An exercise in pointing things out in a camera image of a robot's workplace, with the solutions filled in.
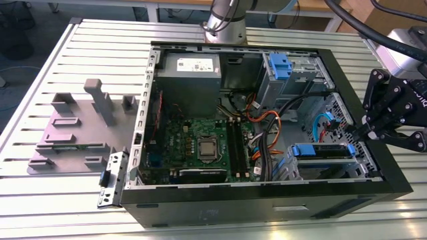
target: blue cable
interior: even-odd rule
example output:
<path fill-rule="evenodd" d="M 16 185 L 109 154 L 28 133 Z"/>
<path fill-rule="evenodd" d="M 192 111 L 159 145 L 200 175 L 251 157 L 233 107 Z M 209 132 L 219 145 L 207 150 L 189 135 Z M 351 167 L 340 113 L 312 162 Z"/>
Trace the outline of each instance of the blue cable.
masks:
<path fill-rule="evenodd" d="M 312 138 L 313 138 L 313 142 L 319 142 L 319 134 L 317 134 L 317 124 L 319 124 L 319 120 L 321 117 L 325 117 L 328 121 L 333 120 L 333 115 L 327 111 L 325 113 L 320 113 L 312 122 Z"/>
<path fill-rule="evenodd" d="M 11 107 L 8 107 L 8 108 L 5 108 L 5 109 L 0 109 L 0 112 L 4 112 L 4 111 L 6 111 L 6 110 L 11 110 L 11 109 L 16 108 L 19 105 L 20 105 L 20 104 L 16 104 L 15 106 L 11 106 Z"/>

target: aluminum table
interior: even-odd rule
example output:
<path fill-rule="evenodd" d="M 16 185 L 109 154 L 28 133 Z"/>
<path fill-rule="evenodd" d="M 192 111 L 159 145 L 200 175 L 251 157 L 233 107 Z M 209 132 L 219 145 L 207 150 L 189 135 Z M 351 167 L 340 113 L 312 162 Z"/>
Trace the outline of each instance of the aluminum table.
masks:
<path fill-rule="evenodd" d="M 0 238 L 427 238 L 427 155 L 392 146 L 415 192 L 337 219 L 144 229 L 124 209 L 97 210 L 99 173 L 27 174 L 55 93 L 89 99 L 84 82 L 97 78 L 112 99 L 139 97 L 151 41 L 203 42 L 203 36 L 189 24 L 72 20 L 0 136 Z M 247 40 L 251 45 L 331 49 L 360 98 L 371 69 L 381 67 L 355 34 L 248 28 Z"/>

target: blue latch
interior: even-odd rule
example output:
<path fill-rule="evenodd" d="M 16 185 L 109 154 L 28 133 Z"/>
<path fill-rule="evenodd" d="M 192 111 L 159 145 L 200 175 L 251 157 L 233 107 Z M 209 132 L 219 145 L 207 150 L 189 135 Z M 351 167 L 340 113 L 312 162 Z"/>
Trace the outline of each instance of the blue latch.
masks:
<path fill-rule="evenodd" d="M 273 170 L 272 170 L 272 176 L 275 176 L 283 166 L 283 164 L 285 164 L 285 158 L 281 158 L 281 161 L 279 162 L 279 164 L 275 166 Z"/>
<path fill-rule="evenodd" d="M 293 153 L 293 156 L 299 156 L 300 155 L 300 151 L 299 151 L 299 148 L 296 146 L 292 146 L 292 153 Z"/>
<path fill-rule="evenodd" d="M 356 155 L 355 146 L 353 146 L 352 144 L 348 144 L 348 145 L 347 145 L 347 148 L 348 148 L 349 155 L 351 155 L 351 156 L 355 156 L 355 155 Z"/>
<path fill-rule="evenodd" d="M 288 56 L 283 53 L 271 53 L 269 64 L 273 70 L 275 79 L 288 80 L 292 73 L 292 63 L 288 60 Z"/>
<path fill-rule="evenodd" d="M 315 147 L 312 144 L 297 144 L 296 147 L 301 156 L 316 155 Z"/>

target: label sticker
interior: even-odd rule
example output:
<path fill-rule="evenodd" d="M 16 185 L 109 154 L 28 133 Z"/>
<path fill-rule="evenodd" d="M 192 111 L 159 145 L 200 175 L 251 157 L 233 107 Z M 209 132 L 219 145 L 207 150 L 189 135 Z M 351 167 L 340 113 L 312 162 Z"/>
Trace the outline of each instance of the label sticker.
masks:
<path fill-rule="evenodd" d="M 213 60 L 209 58 L 180 58 L 176 61 L 179 72 L 213 72 Z"/>
<path fill-rule="evenodd" d="M 261 175 L 261 168 L 260 167 L 253 167 L 253 174 Z"/>
<path fill-rule="evenodd" d="M 259 109 L 261 105 L 260 105 L 256 101 L 253 101 L 253 102 L 252 102 L 252 106 L 253 106 L 256 109 Z"/>

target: ram slot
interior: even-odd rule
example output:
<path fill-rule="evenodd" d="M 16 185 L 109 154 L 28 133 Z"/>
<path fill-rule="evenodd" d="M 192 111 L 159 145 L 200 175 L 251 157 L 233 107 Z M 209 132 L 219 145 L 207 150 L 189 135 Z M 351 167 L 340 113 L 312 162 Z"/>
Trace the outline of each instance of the ram slot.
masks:
<path fill-rule="evenodd" d="M 240 176 L 245 176 L 247 169 L 247 159 L 245 159 L 245 146 L 243 143 L 243 133 L 241 133 L 241 127 L 240 122 L 235 121 L 232 124 L 233 127 L 233 139 L 235 139 L 235 150 L 236 150 L 236 157 L 237 157 L 237 171 L 240 173 Z"/>
<path fill-rule="evenodd" d="M 229 168 L 231 168 L 231 175 L 236 176 L 239 173 L 239 161 L 237 161 L 237 152 L 236 152 L 236 145 L 235 145 L 235 128 L 233 123 L 229 121 L 227 122 L 227 145 L 228 145 L 228 156 L 229 156 Z"/>

